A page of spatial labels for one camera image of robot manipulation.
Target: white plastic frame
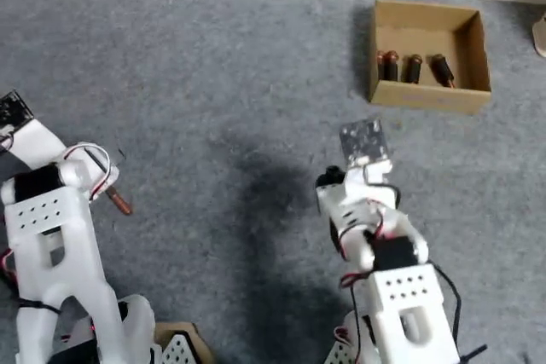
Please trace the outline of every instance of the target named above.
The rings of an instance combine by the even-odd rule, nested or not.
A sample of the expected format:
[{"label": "white plastic frame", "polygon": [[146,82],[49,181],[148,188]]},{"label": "white plastic frame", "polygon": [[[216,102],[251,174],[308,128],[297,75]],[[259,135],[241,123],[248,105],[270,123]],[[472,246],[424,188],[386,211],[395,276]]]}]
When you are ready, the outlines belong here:
[{"label": "white plastic frame", "polygon": [[[154,313],[145,298],[136,297],[140,313],[127,317],[134,319],[126,329],[122,326],[118,301],[104,277],[88,199],[76,188],[58,188],[6,205],[5,218],[20,297],[59,309],[74,296],[93,319],[102,364],[148,364]],[[57,227],[60,231],[43,235]],[[59,246],[65,254],[54,266],[50,253]],[[57,314],[48,309],[19,310],[20,364],[48,362],[56,323]]]}]

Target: cardboard piece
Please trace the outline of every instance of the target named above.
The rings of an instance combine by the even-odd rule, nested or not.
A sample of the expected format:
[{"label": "cardboard piece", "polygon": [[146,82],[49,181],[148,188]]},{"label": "cardboard piece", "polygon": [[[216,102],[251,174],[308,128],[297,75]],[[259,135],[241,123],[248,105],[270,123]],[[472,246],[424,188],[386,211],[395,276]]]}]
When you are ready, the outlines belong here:
[{"label": "cardboard piece", "polygon": [[[478,10],[377,1],[370,38],[370,102],[473,114],[490,100],[485,34]],[[395,50],[400,56],[398,82],[378,81],[378,50]],[[438,53],[448,61],[455,89],[443,87],[433,75],[430,58]],[[420,82],[402,83],[413,54],[423,58]]]},{"label": "cardboard piece", "polygon": [[189,334],[201,364],[214,364],[214,356],[212,355],[211,350],[199,336],[197,327],[195,327],[193,323],[156,323],[155,343],[159,344],[164,350],[177,332],[187,332]]}]

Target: wire bundle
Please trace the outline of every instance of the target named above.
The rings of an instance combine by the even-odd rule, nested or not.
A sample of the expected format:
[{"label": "wire bundle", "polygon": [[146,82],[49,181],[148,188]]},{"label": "wire bundle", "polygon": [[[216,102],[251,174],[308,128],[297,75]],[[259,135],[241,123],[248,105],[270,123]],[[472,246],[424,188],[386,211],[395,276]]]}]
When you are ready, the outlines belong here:
[{"label": "wire bundle", "polygon": [[100,178],[99,181],[95,184],[95,186],[91,189],[89,201],[92,201],[95,199],[98,192],[101,190],[101,188],[104,186],[104,184],[107,182],[108,178],[112,174],[112,161],[110,160],[110,155],[108,155],[107,150],[101,147],[100,145],[94,144],[92,142],[80,142],[79,144],[76,144],[70,148],[67,148],[65,153],[62,155],[62,158],[68,159],[68,157],[72,155],[76,150],[85,149],[88,147],[99,150],[102,153],[102,155],[104,155],[104,159],[107,162],[107,165],[105,167],[107,171],[104,173],[104,176]]}]

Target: white robot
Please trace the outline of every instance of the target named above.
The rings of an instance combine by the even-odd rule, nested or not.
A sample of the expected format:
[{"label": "white robot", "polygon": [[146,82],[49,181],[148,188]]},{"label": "white robot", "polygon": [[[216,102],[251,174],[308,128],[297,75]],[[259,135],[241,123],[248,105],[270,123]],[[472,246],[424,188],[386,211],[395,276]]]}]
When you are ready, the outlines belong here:
[{"label": "white robot", "polygon": [[[385,178],[392,169],[379,119],[341,128],[347,172],[328,167],[316,183],[319,209],[341,256],[355,269],[349,287],[355,311],[336,327],[326,364],[459,364],[486,346],[460,356],[456,338],[460,297],[431,263],[427,242],[398,211],[400,192]],[[447,321],[435,268],[453,285],[457,313]],[[366,300],[357,312],[353,287]]]},{"label": "white robot", "polygon": [[[0,100],[0,136],[4,149],[31,169],[0,190],[20,302],[16,362],[162,362],[148,300],[138,295],[117,300],[102,269],[90,202],[119,175],[108,153],[86,142],[66,147],[15,92]],[[109,194],[117,195],[112,189]],[[130,213],[127,206],[124,213]],[[53,351],[58,314],[70,296],[90,316],[76,323],[60,351]]]}]

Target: red wire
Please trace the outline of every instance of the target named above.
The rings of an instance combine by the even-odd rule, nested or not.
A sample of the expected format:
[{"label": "red wire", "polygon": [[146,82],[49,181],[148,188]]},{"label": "red wire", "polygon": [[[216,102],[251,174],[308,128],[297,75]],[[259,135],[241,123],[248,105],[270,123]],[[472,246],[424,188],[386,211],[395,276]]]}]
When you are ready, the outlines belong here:
[{"label": "red wire", "polygon": [[[83,148],[83,147],[74,147],[72,148],[70,151],[68,151],[67,153],[65,153],[65,156],[63,157],[63,159],[67,159],[70,155],[72,155],[72,153],[74,151],[76,151],[77,149],[79,148]],[[101,183],[98,184],[98,186],[95,187],[95,189],[93,189],[93,191],[91,191],[91,196],[90,196],[90,199],[93,199],[96,195],[97,192],[99,192],[99,190],[102,188],[102,186],[104,186],[104,184],[107,182],[107,179],[105,179],[104,181],[102,181]]]},{"label": "red wire", "polygon": [[379,221],[379,224],[377,225],[377,229],[374,232],[374,240],[378,240],[381,234],[383,233],[383,222],[384,222],[383,215],[379,211],[377,213],[379,214],[380,221]]}]

